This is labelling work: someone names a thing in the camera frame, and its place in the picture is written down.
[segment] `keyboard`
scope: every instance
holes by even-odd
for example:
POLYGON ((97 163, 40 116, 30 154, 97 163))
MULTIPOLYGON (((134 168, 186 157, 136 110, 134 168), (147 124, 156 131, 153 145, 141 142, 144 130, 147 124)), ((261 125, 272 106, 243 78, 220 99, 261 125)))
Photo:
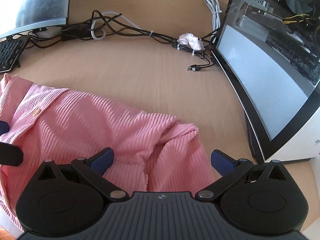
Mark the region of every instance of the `keyboard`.
POLYGON ((18 59, 28 42, 29 36, 0 42, 0 73, 9 72, 14 66, 20 66, 18 59))

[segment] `shirt button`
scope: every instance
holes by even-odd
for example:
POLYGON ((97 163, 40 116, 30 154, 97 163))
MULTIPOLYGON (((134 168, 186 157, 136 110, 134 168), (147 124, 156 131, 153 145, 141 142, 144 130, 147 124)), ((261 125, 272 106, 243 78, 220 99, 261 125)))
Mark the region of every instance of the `shirt button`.
POLYGON ((35 117, 36 115, 40 114, 40 112, 41 112, 41 109, 40 109, 40 108, 36 109, 36 110, 32 113, 32 117, 35 117))

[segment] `pink shirt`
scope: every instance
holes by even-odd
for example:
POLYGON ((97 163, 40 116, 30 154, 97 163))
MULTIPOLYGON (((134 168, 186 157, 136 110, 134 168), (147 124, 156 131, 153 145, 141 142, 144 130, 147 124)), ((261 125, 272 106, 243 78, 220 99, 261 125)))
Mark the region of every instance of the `pink shirt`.
POLYGON ((0 166, 0 206, 20 227, 15 206, 45 159, 57 164, 89 158, 105 147, 115 153, 103 175, 133 191, 191 191, 215 181, 193 124, 175 116, 147 113, 113 99, 37 85, 5 74, 0 120, 10 131, 0 141, 19 146, 19 167, 0 166))

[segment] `blue gripper pad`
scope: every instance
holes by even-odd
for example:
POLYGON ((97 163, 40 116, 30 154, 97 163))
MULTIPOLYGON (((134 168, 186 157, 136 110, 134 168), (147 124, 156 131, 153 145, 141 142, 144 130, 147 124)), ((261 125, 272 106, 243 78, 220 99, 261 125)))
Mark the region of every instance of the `blue gripper pad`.
POLYGON ((106 170, 111 167, 111 165, 113 164, 113 160, 113 149, 107 147, 97 153, 95 156, 87 159, 85 161, 85 164, 102 176, 106 172, 106 170))
POLYGON ((9 132, 10 127, 7 122, 0 121, 0 135, 9 132))
POLYGON ((225 176, 236 168, 239 162, 220 150, 214 150, 211 153, 211 166, 221 175, 225 176))

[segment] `desk surface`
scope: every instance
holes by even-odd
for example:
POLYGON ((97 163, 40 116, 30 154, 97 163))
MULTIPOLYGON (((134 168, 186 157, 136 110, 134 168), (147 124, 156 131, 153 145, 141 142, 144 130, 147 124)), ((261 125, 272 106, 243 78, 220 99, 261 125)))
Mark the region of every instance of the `desk surface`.
MULTIPOLYGON (((224 9, 228 0, 220 2, 224 9)), ((202 0, 70 0, 70 21, 90 18, 93 9, 122 12, 141 28, 176 37, 211 31, 211 14, 202 0)), ((21 68, 11 74, 115 98, 148 112, 174 114, 199 127, 208 156, 220 149, 235 159, 252 159, 244 112, 223 71, 217 66, 186 71, 202 62, 148 37, 111 36, 28 49, 21 56, 21 68)), ((309 162, 286 167, 309 203, 305 229, 320 215, 315 178, 309 162)))

